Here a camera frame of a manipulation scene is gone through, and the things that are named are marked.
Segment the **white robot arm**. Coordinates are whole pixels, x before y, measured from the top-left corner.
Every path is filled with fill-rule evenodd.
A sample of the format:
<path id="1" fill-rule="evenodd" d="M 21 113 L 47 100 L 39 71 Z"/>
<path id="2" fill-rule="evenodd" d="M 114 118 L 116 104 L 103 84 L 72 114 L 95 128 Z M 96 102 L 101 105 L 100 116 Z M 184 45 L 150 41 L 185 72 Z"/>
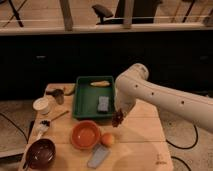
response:
<path id="1" fill-rule="evenodd" d="M 148 69 L 143 64 L 136 63 L 116 78 L 116 111 L 127 116 L 136 100 L 140 99 L 213 133 L 213 98 L 153 84 L 148 81 L 148 76 Z"/>

